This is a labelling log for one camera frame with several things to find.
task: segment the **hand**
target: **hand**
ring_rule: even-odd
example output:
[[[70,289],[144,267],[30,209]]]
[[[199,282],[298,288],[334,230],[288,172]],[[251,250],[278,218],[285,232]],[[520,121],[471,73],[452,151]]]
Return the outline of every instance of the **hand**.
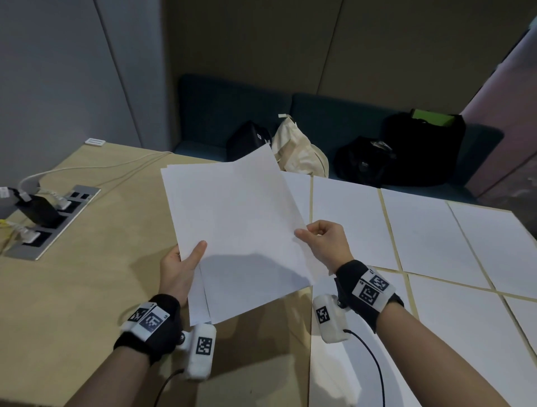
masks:
[[[181,307],[186,304],[188,292],[194,279],[194,269],[207,248],[207,242],[199,242],[190,256],[181,261],[179,246],[176,245],[161,260],[161,284],[159,294],[169,294],[177,298]]]
[[[295,236],[308,244],[313,255],[334,274],[345,263],[354,260],[343,226],[328,221],[317,221],[297,229]]]

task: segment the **right hand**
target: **right hand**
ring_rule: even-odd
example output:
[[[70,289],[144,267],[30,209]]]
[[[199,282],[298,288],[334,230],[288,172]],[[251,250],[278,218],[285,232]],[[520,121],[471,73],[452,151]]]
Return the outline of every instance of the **right hand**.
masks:
[[[308,244],[313,255],[334,274],[345,263],[354,260],[343,226],[339,223],[316,221],[306,229],[295,230],[295,236]]]

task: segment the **power outlet strip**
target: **power outlet strip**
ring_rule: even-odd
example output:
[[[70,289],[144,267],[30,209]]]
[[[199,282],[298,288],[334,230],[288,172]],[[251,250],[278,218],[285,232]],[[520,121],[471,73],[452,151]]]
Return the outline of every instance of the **power outlet strip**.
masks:
[[[71,204],[64,210],[58,209],[58,213],[65,219],[55,229],[35,226],[30,228],[40,233],[32,243],[23,243],[16,241],[13,246],[6,250],[5,255],[16,259],[39,260],[48,248],[59,238],[69,225],[76,219],[80,213],[86,209],[86,206],[100,192],[100,188],[92,186],[75,185],[73,189],[65,195],[65,198],[71,201]]]

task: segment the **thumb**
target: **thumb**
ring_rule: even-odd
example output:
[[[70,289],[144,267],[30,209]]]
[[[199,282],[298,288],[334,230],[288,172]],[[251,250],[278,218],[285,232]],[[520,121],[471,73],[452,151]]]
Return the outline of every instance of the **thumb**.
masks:
[[[310,247],[314,245],[317,241],[317,236],[306,229],[295,230],[295,236],[298,237],[304,243],[307,243]]]
[[[192,250],[190,256],[183,260],[183,263],[188,270],[194,270],[196,268],[201,258],[203,257],[206,248],[207,242],[202,240],[196,245],[196,247],[194,247],[194,250]]]

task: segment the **black cable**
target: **black cable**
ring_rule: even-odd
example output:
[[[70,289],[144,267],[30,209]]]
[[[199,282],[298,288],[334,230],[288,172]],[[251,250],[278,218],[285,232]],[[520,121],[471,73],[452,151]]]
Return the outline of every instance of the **black cable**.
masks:
[[[373,360],[375,361],[376,363],[376,367],[377,369],[379,370],[379,376],[380,376],[380,387],[382,388],[382,407],[386,407],[386,398],[384,397],[384,380],[382,379],[382,372],[380,370],[380,365],[379,365],[379,362],[377,361],[375,355],[373,354],[373,352],[371,352],[371,349],[369,349],[369,346],[366,345],[366,343],[362,340],[362,338],[360,338],[358,335],[356,335],[354,332],[352,332],[350,329],[344,329],[343,332],[346,332],[346,333],[350,333],[354,336],[356,336],[358,338],[358,340],[360,342],[363,343],[363,345],[366,347],[366,349],[369,351],[369,353],[371,354],[371,356],[373,357]]]
[[[178,374],[184,372],[185,369],[177,369],[175,372],[173,372],[171,375],[168,376],[168,378],[166,380],[164,380],[164,384],[162,385],[161,389],[158,391],[158,394],[157,394],[157,398],[155,400],[155,404],[153,404],[153,407],[157,407],[157,404],[158,404],[158,399],[160,399],[161,397],[161,394],[162,392],[164,391],[164,388],[166,387],[166,385],[170,382],[170,380],[174,377],[174,376],[177,376]]]

